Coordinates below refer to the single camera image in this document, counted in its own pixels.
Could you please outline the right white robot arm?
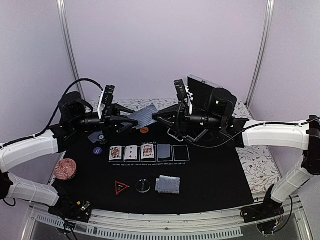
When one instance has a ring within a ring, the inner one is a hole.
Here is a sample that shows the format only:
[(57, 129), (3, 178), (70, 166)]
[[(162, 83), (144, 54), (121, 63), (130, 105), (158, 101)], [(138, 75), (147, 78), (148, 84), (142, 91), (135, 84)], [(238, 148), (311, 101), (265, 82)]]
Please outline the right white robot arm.
[(300, 152), (297, 163), (267, 191), (258, 213), (269, 218), (292, 193), (320, 174), (320, 118), (300, 121), (258, 121), (233, 116), (237, 98), (224, 88), (214, 88), (205, 109), (193, 107), (192, 94), (177, 89), (178, 104), (153, 114), (176, 138), (204, 149), (227, 145), (236, 148), (269, 147)]

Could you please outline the aluminium poker chip case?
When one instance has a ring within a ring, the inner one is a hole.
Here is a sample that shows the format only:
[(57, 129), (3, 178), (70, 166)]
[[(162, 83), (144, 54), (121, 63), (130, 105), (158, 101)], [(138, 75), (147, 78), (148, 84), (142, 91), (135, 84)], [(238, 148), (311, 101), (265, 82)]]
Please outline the aluminium poker chip case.
[[(212, 90), (215, 88), (220, 88), (220, 86), (194, 75), (189, 75), (187, 77), (187, 86), (194, 97), (192, 101), (193, 110), (204, 110), (207, 106), (207, 102), (209, 100)], [(217, 130), (199, 128), (182, 130), (182, 127), (180, 126), (180, 117), (182, 117), (182, 115), (187, 111), (187, 108), (186, 104), (182, 101), (179, 102), (177, 105), (179, 105), (178, 112), (177, 115), (173, 117), (175, 118), (175, 126), (170, 127), (170, 130), (168, 131), (168, 134), (171, 137), (173, 137), (179, 142), (187, 140), (192, 143), (196, 143), (200, 140), (206, 141), (206, 139), (204, 138), (206, 134), (211, 135), (211, 138), (208, 139), (209, 142), (222, 138), (221, 133)]]

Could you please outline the queen of spades card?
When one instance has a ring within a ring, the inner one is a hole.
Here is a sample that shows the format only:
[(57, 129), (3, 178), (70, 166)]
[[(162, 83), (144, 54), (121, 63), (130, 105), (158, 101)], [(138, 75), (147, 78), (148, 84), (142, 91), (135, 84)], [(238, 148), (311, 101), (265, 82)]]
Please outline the queen of spades card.
[(122, 160), (122, 146), (111, 146), (109, 148), (109, 161)]

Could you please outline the purple small blind button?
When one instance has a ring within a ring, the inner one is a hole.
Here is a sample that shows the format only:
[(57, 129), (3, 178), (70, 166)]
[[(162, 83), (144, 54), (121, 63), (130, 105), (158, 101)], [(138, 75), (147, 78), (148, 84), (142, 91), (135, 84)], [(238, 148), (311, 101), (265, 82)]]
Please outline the purple small blind button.
[(94, 155), (100, 155), (102, 153), (102, 148), (101, 147), (96, 147), (94, 150), (93, 150), (93, 154)]

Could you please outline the clear dealer button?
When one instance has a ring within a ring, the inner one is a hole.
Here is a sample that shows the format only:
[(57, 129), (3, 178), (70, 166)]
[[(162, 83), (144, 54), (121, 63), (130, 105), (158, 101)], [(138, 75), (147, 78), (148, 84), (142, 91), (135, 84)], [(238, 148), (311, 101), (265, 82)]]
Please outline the clear dealer button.
[(139, 179), (135, 185), (136, 190), (141, 193), (147, 193), (151, 189), (151, 184), (147, 179)]

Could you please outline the red black triangle card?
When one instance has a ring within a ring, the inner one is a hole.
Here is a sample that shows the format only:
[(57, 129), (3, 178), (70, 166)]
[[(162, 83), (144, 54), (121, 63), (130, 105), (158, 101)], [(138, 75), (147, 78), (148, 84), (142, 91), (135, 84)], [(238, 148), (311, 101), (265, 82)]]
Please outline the red black triangle card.
[(130, 186), (125, 184), (125, 183), (122, 183), (122, 182), (119, 182), (119, 181), (116, 181), (115, 182), (115, 195), (118, 196), (120, 193), (122, 193), (124, 190), (127, 190), (129, 189)]

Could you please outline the community playing card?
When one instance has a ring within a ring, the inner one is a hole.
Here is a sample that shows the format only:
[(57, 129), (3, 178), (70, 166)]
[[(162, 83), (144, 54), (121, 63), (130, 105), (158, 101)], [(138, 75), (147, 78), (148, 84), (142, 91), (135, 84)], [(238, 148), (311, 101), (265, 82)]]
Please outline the community playing card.
[(131, 120), (137, 121), (137, 126), (135, 128), (137, 130), (148, 127), (157, 121), (153, 119), (153, 114), (156, 114), (158, 109), (154, 104), (151, 104), (137, 112), (134, 112), (127, 117)]
[(172, 151), (170, 144), (158, 144), (157, 145), (157, 158), (159, 162), (171, 162)]

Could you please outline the orange big blind button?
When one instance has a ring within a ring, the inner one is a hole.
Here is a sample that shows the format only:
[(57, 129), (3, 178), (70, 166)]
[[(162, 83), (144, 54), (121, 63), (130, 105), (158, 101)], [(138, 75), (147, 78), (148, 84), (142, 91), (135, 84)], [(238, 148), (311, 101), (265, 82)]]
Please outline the orange big blind button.
[(143, 128), (140, 129), (140, 132), (141, 132), (142, 134), (147, 134), (149, 131), (150, 131), (150, 130), (149, 130), (148, 127), (143, 127)]

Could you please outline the blue green 50 chip stack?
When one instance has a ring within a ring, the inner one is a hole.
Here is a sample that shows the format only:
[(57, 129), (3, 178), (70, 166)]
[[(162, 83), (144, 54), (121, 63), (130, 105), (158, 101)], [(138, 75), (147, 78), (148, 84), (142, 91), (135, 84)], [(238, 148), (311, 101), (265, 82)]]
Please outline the blue green 50 chip stack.
[(107, 139), (105, 138), (105, 136), (103, 134), (100, 134), (98, 136), (98, 142), (101, 144), (101, 145), (105, 145), (107, 143)]

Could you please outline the three of diamonds card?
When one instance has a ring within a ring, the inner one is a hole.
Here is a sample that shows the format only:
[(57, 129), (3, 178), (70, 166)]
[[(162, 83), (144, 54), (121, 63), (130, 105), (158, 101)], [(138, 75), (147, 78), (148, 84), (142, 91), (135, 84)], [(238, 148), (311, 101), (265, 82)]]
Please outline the three of diamonds card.
[(135, 161), (138, 159), (138, 146), (129, 145), (125, 147), (124, 160), (125, 161)]

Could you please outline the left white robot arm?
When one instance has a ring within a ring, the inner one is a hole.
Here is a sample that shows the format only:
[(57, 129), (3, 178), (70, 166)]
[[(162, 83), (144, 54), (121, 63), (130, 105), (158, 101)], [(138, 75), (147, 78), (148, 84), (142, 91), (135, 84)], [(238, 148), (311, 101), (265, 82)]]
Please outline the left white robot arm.
[(138, 125), (138, 121), (122, 116), (133, 110), (113, 103), (115, 86), (103, 88), (96, 81), (86, 82), (101, 90), (97, 110), (82, 99), (78, 91), (65, 90), (54, 112), (60, 112), (60, 121), (47, 126), (39, 133), (16, 139), (0, 146), (0, 198), (21, 199), (47, 206), (54, 206), (63, 216), (74, 213), (74, 205), (66, 200), (62, 190), (10, 174), (9, 171), (31, 160), (62, 153), (72, 147), (81, 133), (102, 132), (104, 140)]

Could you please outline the blue playing card deck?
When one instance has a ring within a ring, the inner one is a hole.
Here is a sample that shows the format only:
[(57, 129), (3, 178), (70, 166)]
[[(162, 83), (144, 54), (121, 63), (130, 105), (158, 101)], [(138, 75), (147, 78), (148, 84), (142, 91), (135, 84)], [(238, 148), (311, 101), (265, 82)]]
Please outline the blue playing card deck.
[(179, 194), (180, 183), (179, 177), (160, 175), (155, 182), (155, 191), (164, 194)]

